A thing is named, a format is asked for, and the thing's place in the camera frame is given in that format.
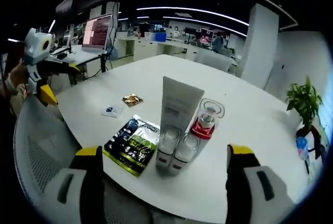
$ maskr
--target potted plant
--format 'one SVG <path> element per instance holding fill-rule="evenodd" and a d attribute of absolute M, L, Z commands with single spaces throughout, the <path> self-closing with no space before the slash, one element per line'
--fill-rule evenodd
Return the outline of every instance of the potted plant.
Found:
<path fill-rule="evenodd" d="M 296 83 L 291 85 L 287 91 L 287 111 L 295 109 L 303 120 L 303 128 L 298 131 L 297 136 L 305 136 L 312 127 L 312 121 L 318 115 L 319 105 L 323 103 L 316 89 L 311 85 L 310 78 L 306 76 L 305 85 Z"/>

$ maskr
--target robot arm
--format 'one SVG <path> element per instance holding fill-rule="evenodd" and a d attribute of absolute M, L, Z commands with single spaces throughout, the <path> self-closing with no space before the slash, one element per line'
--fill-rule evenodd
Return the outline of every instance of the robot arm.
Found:
<path fill-rule="evenodd" d="M 75 65 L 52 58 L 49 54 L 52 35 L 38 32 L 31 28 L 25 37 L 23 62 L 27 65 L 30 93 L 36 94 L 48 104 L 58 104 L 57 99 L 47 83 L 47 77 L 55 73 L 80 73 Z"/>

